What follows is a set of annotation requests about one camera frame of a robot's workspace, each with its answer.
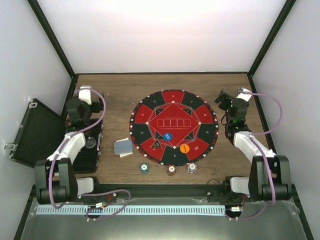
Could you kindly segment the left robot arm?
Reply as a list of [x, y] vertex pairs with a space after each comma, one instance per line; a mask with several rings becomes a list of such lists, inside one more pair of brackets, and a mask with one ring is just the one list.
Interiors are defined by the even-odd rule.
[[82, 149], [99, 151], [106, 101], [90, 85], [83, 85], [74, 93], [66, 104], [69, 117], [62, 142], [34, 166], [37, 201], [55, 209], [82, 196], [91, 202], [102, 196], [102, 189], [94, 184], [92, 177], [76, 177], [73, 164]]

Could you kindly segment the green poker chip stack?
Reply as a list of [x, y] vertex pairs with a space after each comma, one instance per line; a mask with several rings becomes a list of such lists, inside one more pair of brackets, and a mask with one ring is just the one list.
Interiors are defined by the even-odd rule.
[[142, 174], [147, 174], [149, 172], [149, 165], [147, 163], [142, 163], [139, 169]]

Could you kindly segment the orange brown poker chip stack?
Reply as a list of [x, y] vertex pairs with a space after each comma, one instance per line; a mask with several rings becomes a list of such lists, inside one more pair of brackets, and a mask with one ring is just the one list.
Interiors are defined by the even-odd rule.
[[172, 177], [175, 174], [176, 174], [176, 167], [174, 165], [169, 165], [167, 167], [167, 175]]

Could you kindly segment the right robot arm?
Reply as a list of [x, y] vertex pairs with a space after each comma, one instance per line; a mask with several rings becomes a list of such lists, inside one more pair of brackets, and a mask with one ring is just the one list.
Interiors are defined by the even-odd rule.
[[230, 176], [225, 179], [228, 185], [222, 188], [223, 198], [232, 202], [240, 194], [244, 194], [253, 201], [275, 203], [288, 200], [292, 196], [289, 159], [267, 149], [246, 124], [247, 109], [252, 96], [253, 92], [242, 87], [237, 90], [236, 97], [222, 90], [215, 99], [218, 107], [225, 112], [225, 137], [251, 163], [249, 177]]

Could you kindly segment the blue small blind button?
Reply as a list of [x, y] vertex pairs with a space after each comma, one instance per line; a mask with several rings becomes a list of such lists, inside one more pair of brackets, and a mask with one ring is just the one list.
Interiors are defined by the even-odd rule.
[[173, 139], [173, 135], [170, 132], [166, 132], [163, 134], [163, 139], [170, 142]]

